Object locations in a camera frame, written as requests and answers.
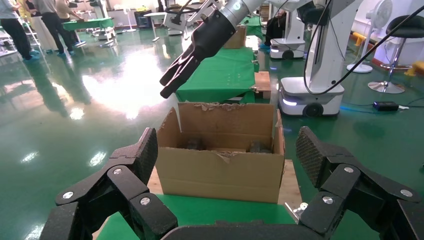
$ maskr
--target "brown cardboard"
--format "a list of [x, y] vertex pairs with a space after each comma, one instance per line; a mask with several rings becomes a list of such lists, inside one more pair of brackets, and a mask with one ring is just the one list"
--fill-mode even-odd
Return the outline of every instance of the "brown cardboard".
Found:
[[247, 30], [245, 26], [237, 26], [237, 31], [224, 44], [224, 49], [240, 49], [245, 46]]
[[[157, 132], [163, 193], [277, 203], [285, 147], [274, 111], [270, 104], [179, 103], [180, 122], [171, 109]], [[202, 139], [207, 150], [184, 149], [190, 138]], [[246, 152], [251, 141], [273, 154]]]

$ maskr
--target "black stool seat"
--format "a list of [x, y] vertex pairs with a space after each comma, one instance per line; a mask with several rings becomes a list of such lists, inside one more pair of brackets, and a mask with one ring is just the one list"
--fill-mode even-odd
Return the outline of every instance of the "black stool seat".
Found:
[[[408, 15], [398, 16], [393, 19], [387, 26], [386, 34], [390, 33], [398, 24], [405, 20]], [[405, 22], [392, 37], [403, 39], [420, 39], [424, 38], [424, 17], [414, 16], [409, 21]]]

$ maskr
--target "metal screw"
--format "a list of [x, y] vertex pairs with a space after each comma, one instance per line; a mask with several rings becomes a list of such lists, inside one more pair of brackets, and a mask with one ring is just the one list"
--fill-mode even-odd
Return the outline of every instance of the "metal screw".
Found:
[[72, 195], [74, 195], [73, 191], [68, 191], [67, 193], [65, 193], [62, 198], [64, 199], [70, 199], [72, 197]]
[[410, 191], [408, 191], [406, 189], [400, 190], [400, 193], [403, 194], [403, 195], [405, 195], [405, 196], [407, 196], [407, 197], [412, 197], [412, 195], [413, 195], [412, 192], [410, 192]]
[[322, 198], [322, 200], [324, 201], [324, 203], [326, 204], [333, 204], [333, 199], [330, 196], [325, 196]]
[[308, 204], [306, 202], [302, 202], [300, 204], [300, 209], [305, 210], [308, 207]]
[[143, 197], [141, 200], [140, 200], [140, 204], [141, 205], [144, 205], [144, 206], [146, 206], [147, 204], [149, 204], [150, 203], [150, 198], [148, 198], [148, 197]]
[[352, 168], [350, 168], [350, 167], [345, 167], [344, 170], [346, 172], [348, 172], [348, 173], [353, 173], [354, 172], [354, 170]]
[[118, 174], [120, 174], [121, 172], [122, 172], [122, 169], [117, 168], [117, 169], [115, 169], [115, 170], [113, 171], [113, 174], [118, 175]]

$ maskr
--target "table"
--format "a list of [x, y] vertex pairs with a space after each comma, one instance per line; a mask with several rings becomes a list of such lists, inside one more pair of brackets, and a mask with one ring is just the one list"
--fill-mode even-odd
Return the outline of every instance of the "table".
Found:
[[[95, 29], [95, 28], [104, 29], [106, 31], [108, 28], [113, 28], [113, 27], [114, 27], [114, 21], [110, 17], [89, 19], [87, 21], [69, 21], [63, 24], [63, 28], [67, 31], [74, 31], [77, 29]], [[111, 40], [108, 37], [108, 34], [106, 34], [106, 38], [107, 38], [107, 42], [105, 43], [106, 45], [113, 42], [113, 40]]]
[[[160, 195], [157, 197], [177, 217], [179, 226], [214, 224], [215, 221], [250, 223], [263, 220], [266, 224], [294, 224], [282, 205], [273, 203], [221, 200], [202, 197]], [[104, 225], [97, 240], [138, 240], [119, 213]]]
[[153, 29], [153, 35], [154, 35], [152, 42], [156, 42], [157, 40], [159, 40], [159, 37], [156, 36], [155, 22], [153, 22], [153, 19], [154, 18], [162, 19], [165, 17], [166, 14], [167, 14], [166, 12], [152, 12], [152, 13], [148, 13], [144, 15], [144, 17], [150, 17], [150, 20], [151, 20], [151, 28]]
[[224, 49], [202, 61], [185, 84], [177, 91], [180, 102], [214, 103], [239, 95], [241, 103], [254, 103], [254, 55], [249, 47]]

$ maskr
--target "robotic arm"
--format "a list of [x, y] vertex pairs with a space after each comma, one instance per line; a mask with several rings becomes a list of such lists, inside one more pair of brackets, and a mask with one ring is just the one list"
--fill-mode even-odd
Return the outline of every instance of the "robotic arm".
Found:
[[[193, 31], [191, 45], [166, 70], [160, 79], [164, 86], [160, 95], [168, 98], [183, 85], [205, 58], [215, 56], [221, 47], [236, 33], [237, 25], [265, 0], [229, 0], [215, 9]], [[311, 2], [311, 0], [273, 0], [275, 6], [287, 11]]]

